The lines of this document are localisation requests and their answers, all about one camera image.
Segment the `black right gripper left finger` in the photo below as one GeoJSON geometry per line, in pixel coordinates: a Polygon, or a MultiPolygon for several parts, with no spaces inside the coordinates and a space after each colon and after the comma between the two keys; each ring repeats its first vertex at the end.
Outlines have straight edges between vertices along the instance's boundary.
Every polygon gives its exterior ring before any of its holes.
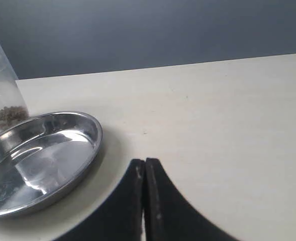
{"type": "Polygon", "coordinates": [[[133,159],[110,196],[57,240],[141,240],[145,162],[133,159]]]}

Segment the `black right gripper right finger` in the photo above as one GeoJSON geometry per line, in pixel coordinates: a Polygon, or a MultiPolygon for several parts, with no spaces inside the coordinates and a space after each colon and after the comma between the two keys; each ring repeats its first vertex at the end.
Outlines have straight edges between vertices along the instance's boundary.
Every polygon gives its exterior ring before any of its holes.
{"type": "Polygon", "coordinates": [[[145,162],[144,218],[146,240],[236,240],[183,197],[155,158],[145,162]]]}

